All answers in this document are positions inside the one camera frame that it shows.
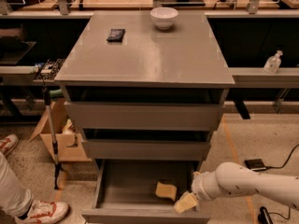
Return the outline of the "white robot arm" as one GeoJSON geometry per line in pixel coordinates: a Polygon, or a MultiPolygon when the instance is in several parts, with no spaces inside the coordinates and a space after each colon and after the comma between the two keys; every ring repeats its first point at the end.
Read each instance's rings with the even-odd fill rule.
{"type": "Polygon", "coordinates": [[[181,214],[200,202],[255,194],[299,210],[299,176],[263,174],[224,162],[213,172],[194,172],[191,191],[176,201],[174,210],[181,214]]]}

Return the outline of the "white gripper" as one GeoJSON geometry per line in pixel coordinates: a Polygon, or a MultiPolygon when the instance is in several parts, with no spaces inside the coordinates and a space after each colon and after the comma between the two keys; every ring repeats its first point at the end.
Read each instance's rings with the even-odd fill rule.
{"type": "Polygon", "coordinates": [[[215,173],[193,172],[191,189],[192,193],[186,191],[174,204],[174,210],[177,213],[181,214],[194,208],[198,204],[198,200],[212,201],[217,198],[219,187],[215,173]]]}

